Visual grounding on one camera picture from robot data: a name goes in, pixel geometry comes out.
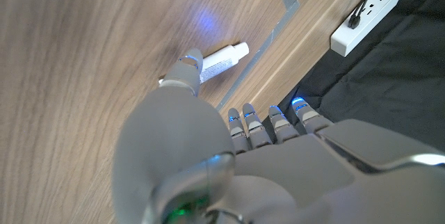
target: robot finger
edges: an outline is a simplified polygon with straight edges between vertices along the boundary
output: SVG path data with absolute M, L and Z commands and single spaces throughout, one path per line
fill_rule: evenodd
M 277 144 L 282 144 L 291 138 L 299 137 L 299 133 L 293 125 L 284 117 L 283 112 L 277 106 L 270 106 L 269 118 L 273 131 L 277 136 Z
M 301 97 L 292 100 L 292 109 L 301 121 L 308 134 L 313 134 L 318 130 L 333 125 L 332 121 L 324 118 L 317 113 L 308 103 Z
M 255 112 L 251 104 L 244 104 L 243 114 L 245 123 L 248 126 L 249 138 L 252 147 L 255 149 L 264 145 L 272 144 L 269 135 L 264 129 L 264 126 L 260 122 L 257 113 Z
M 236 109 L 229 109 L 229 130 L 236 154 L 247 152 L 251 149 L 244 132 L 241 117 Z

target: gray robotic hand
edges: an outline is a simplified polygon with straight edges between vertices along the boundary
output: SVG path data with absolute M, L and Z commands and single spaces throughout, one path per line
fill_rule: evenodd
M 333 123 L 303 98 L 298 133 L 269 108 L 243 118 L 197 98 L 202 55 L 178 59 L 125 122 L 115 151 L 119 223 L 445 223 L 445 155 L 358 120 Z

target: tube cap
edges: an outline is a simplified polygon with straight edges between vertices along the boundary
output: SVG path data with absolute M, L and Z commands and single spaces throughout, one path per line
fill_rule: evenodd
M 249 46 L 245 42 L 235 45 L 234 48 L 239 60 L 249 54 Z

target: white power strip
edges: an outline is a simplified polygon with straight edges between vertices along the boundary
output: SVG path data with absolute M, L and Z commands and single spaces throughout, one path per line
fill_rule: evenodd
M 348 19 L 331 36 L 331 49 L 345 56 L 393 9 L 398 0 L 368 0 L 355 29 L 348 27 Z

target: wooden surface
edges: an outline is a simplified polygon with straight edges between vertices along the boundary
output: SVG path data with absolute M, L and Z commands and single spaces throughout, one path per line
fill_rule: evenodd
M 251 103 L 264 119 L 330 48 L 330 36 L 359 0 L 299 0 L 300 8 L 227 104 L 240 112 Z
M 354 5 L 299 1 L 297 14 L 223 116 L 231 106 L 252 102 L 263 117 L 326 51 L 329 34 Z M 156 87 L 157 77 L 189 47 L 207 55 L 248 42 L 249 56 L 202 87 L 200 97 L 215 106 L 285 11 L 282 0 L 0 5 L 1 223 L 114 223 L 114 145 L 125 118 Z

